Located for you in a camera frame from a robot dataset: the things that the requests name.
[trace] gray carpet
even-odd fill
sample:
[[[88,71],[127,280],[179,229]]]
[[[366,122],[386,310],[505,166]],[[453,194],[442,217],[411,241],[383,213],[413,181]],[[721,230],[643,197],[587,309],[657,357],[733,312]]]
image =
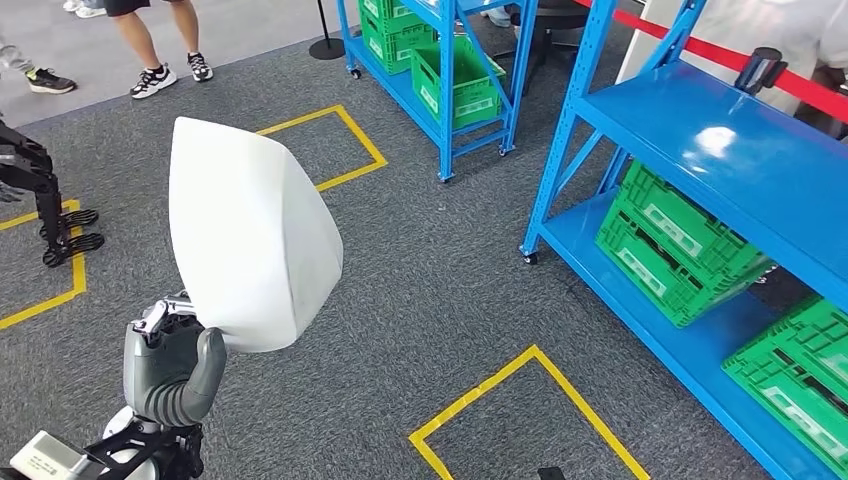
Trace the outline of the gray carpet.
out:
[[[490,51],[509,46],[511,33],[480,28]],[[599,85],[615,77],[628,40],[615,30]],[[124,325],[180,287],[166,199],[174,118],[255,131],[341,103],[389,164],[324,193],[345,242],[342,281],[294,346],[232,357],[207,423],[205,478],[435,479],[407,436],[532,344],[653,478],[768,478],[562,261],[521,262],[565,72],[536,79],[518,150],[463,157],[442,185],[435,147],[373,79],[311,60],[307,46],[24,128],[54,153],[65,196],[100,211],[107,243],[86,256],[88,293],[0,331],[0,456],[40,428],[85,443],[120,408]],[[327,118],[274,138],[320,181],[370,161],[342,127]],[[611,147],[599,150],[563,205],[591,193]],[[68,282],[67,271],[41,267],[41,246],[21,232],[2,237],[11,247],[0,253],[0,311]],[[554,465],[570,479],[633,478],[536,364],[430,441],[457,480],[530,479]]]

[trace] green crate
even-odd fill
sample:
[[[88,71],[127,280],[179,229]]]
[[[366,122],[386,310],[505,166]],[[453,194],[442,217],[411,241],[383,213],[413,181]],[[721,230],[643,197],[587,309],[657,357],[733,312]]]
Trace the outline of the green crate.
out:
[[[622,210],[610,209],[596,243],[678,328],[744,291],[758,272],[735,282],[706,287]]]
[[[370,16],[364,15],[361,20],[365,47],[390,75],[409,70],[415,48],[436,43],[433,28],[423,23],[383,33]]]
[[[359,18],[366,15],[383,34],[397,33],[406,27],[424,23],[400,0],[359,0]]]
[[[724,362],[733,380],[822,459],[848,479],[848,406],[779,348],[743,349]]]
[[[798,304],[737,354],[748,358],[780,349],[848,401],[848,315],[819,295]]]
[[[699,281],[716,287],[774,263],[733,230],[634,161],[613,208],[638,215],[653,237]]]
[[[462,128],[497,116],[501,97],[494,82],[486,74],[468,36],[457,34],[453,43],[453,127]],[[503,77],[506,72],[491,58],[492,69]],[[412,55],[412,87],[436,121],[439,118],[441,69],[439,46],[416,48]]]

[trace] yellow tape square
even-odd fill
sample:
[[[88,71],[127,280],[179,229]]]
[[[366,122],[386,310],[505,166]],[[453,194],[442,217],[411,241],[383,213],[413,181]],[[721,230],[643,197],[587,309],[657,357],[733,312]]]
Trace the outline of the yellow tape square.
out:
[[[365,150],[368,151],[374,161],[372,163],[369,163],[368,165],[359,167],[356,170],[331,178],[326,182],[319,183],[315,186],[315,188],[319,192],[323,192],[328,188],[341,185],[342,183],[353,180],[354,178],[361,177],[362,175],[365,175],[369,172],[373,172],[378,168],[385,167],[388,163],[383,157],[383,154],[381,154],[380,151],[377,150],[377,147],[374,146],[374,142],[372,142],[371,139],[369,139],[368,136],[365,135],[365,132],[363,132],[359,125],[356,124],[356,122],[353,120],[350,114],[347,113],[347,110],[345,110],[342,105],[333,105],[332,107],[328,107],[323,110],[318,110],[317,112],[308,113],[293,120],[289,120],[287,122],[283,122],[278,125],[274,125],[273,127],[268,127],[256,132],[258,135],[270,135],[272,133],[279,132],[280,130],[283,130],[285,128],[294,127],[295,125],[300,125],[301,123],[308,122],[310,120],[314,120],[316,118],[323,117],[325,115],[330,115],[333,113],[335,113],[339,116],[339,118],[342,119],[347,128],[350,130],[350,132],[353,133],[356,139],[359,140],[359,143],[361,143],[362,146],[365,147]]]
[[[565,375],[562,374],[548,356],[545,355],[544,352],[542,352],[536,345],[531,345],[530,348],[525,350],[515,360],[509,362],[496,374],[483,381],[480,386],[471,389],[468,393],[461,396],[447,408],[442,410],[442,412],[436,415],[432,420],[425,423],[421,428],[409,435],[409,441],[415,445],[415,448],[418,449],[418,452],[424,457],[427,463],[433,467],[433,470],[436,471],[439,477],[441,477],[442,480],[454,480],[444,462],[442,462],[436,453],[433,452],[433,449],[427,445],[427,437],[435,432],[436,429],[447,423],[451,418],[456,416],[456,414],[458,414],[463,408],[470,405],[474,400],[480,398],[483,394],[518,371],[519,368],[526,365],[527,362],[534,359],[545,368],[554,380],[556,380],[557,384],[560,388],[562,388],[562,391],[568,395],[571,402],[574,403],[577,409],[580,410],[580,413],[586,417],[586,420],[589,421],[607,445],[609,445],[615,454],[618,455],[625,465],[627,465],[627,468],[633,472],[633,475],[639,480],[649,480],[651,477],[648,475],[648,472],[646,472],[645,469],[639,465],[636,459],[630,455],[630,452],[627,451],[624,445],[622,445],[618,438],[615,437],[604,421],[601,420],[594,410],[592,410],[592,407],[586,403],[586,400],[584,400],[574,386],[571,385],[571,382],[565,378]]]
[[[67,209],[68,211],[75,211],[80,209],[80,203],[78,200],[66,200],[62,203],[62,207]],[[3,230],[8,230],[10,228],[17,227],[18,225],[22,225],[24,223],[32,222],[34,220],[38,220],[37,213],[29,213],[26,215],[22,215],[17,218],[13,218],[12,220],[8,220],[5,222],[0,222],[0,232]],[[74,227],[71,229],[71,236],[82,235],[81,227]],[[56,295],[53,298],[44,300],[36,305],[33,305],[29,308],[21,310],[20,312],[14,313],[4,318],[0,318],[0,330],[4,328],[11,327],[17,323],[23,322],[29,318],[32,318],[39,313],[46,312],[51,308],[58,307],[64,303],[68,303],[74,299],[77,295],[85,293],[86,291],[86,279],[85,279],[85,257],[83,254],[75,255],[71,259],[71,289],[65,293],[61,293]]]

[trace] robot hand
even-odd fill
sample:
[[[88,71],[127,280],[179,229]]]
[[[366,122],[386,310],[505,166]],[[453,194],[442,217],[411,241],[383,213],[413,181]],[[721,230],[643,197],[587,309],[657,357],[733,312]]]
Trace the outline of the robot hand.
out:
[[[184,293],[165,297],[127,326],[127,405],[167,427],[200,423],[212,408],[226,363],[221,331],[203,328]]]

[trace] blue shelving unit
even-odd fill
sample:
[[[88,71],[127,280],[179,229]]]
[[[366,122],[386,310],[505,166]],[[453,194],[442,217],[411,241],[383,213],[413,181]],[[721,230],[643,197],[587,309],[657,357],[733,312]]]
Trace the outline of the blue shelving unit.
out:
[[[347,12],[344,0],[337,0],[339,17],[341,19],[342,38],[344,39],[348,71],[358,76],[357,62],[382,85],[382,87],[395,99],[398,105],[418,124],[421,130],[439,147],[439,179],[448,181],[453,175],[453,161],[456,157],[464,155],[472,150],[500,141],[498,153],[506,155],[515,148],[515,127],[518,120],[518,111],[521,104],[521,91],[524,86],[524,77],[527,72],[527,60],[530,53],[533,25],[536,18],[536,6],[538,0],[403,0],[406,7],[421,19],[432,26],[439,34],[439,50],[441,52],[441,107],[440,120],[437,122],[421,105],[412,89],[412,79],[409,71],[396,75],[389,75],[371,57],[362,41],[361,36],[354,37],[348,27]],[[471,30],[468,16],[496,7],[509,4],[517,4],[521,7],[521,35],[516,46],[515,64],[512,72],[512,81],[509,91],[505,91],[497,79],[494,70],[485,60],[485,53],[480,46],[479,40]],[[482,64],[486,68],[489,78],[498,88],[501,97],[501,112],[494,119],[468,125],[461,129],[453,127],[453,33],[455,22],[459,20],[465,26],[465,30],[477,54],[483,59]],[[477,137],[469,143],[456,146],[455,138],[472,133],[483,127],[499,124],[500,128],[494,132]]]
[[[780,480],[837,475],[721,370],[775,316],[742,294],[677,329],[595,245],[628,154],[848,309],[848,149],[679,60],[706,0],[684,6],[632,80],[589,92],[615,0],[595,0],[560,113],[521,252],[544,240],[591,286],[751,455]],[[577,119],[595,128],[564,159]],[[619,149],[596,194],[551,214],[602,137]]]

